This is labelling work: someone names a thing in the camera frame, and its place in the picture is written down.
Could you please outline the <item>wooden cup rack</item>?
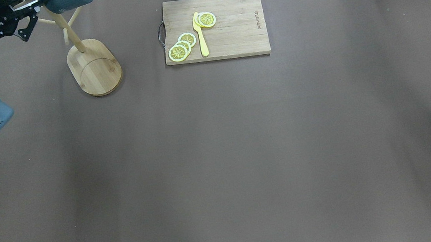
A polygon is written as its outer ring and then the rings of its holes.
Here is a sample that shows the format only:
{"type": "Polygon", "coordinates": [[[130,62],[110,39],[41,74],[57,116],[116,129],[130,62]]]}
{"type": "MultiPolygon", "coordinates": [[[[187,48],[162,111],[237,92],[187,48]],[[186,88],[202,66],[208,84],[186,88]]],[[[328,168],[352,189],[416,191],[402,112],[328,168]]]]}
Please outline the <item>wooden cup rack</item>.
{"type": "Polygon", "coordinates": [[[123,70],[113,53],[99,40],[81,40],[71,27],[81,7],[75,9],[70,20],[61,14],[46,10],[51,20],[40,22],[55,24],[63,31],[64,42],[72,43],[66,56],[67,65],[84,93],[90,96],[106,96],[121,84],[123,70]]]}

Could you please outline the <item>lemon slice stack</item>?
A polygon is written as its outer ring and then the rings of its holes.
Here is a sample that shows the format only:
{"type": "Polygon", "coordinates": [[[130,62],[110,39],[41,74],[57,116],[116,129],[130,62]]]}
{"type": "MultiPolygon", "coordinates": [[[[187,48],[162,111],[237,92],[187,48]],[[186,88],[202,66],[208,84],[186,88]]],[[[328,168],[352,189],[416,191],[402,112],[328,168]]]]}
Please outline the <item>lemon slice stack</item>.
{"type": "Polygon", "coordinates": [[[177,42],[168,51],[169,60],[174,63],[186,60],[196,45],[196,41],[196,36],[193,33],[185,32],[180,34],[177,42]]]}

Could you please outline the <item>lemon slice single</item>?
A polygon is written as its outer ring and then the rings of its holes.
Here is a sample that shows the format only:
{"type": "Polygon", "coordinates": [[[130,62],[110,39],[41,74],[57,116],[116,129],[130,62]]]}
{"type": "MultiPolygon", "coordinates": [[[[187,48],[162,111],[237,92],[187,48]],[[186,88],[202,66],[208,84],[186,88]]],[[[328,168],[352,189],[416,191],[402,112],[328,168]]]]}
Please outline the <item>lemon slice single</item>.
{"type": "Polygon", "coordinates": [[[194,22],[201,28],[211,28],[216,24],[216,16],[212,12],[198,12],[194,22]]]}

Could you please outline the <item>yellow toy knife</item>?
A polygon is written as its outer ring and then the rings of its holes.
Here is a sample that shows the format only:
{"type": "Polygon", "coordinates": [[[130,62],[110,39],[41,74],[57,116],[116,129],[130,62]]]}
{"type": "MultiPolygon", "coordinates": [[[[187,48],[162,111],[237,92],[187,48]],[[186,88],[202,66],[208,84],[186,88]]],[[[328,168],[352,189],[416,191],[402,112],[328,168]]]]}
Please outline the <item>yellow toy knife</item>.
{"type": "Polygon", "coordinates": [[[208,55],[210,54],[210,51],[204,39],[203,30],[201,30],[201,26],[197,23],[197,17],[198,17],[198,12],[194,12],[193,21],[192,21],[193,30],[195,30],[196,33],[198,34],[198,42],[200,46],[201,55],[204,57],[208,57],[208,55]]]}

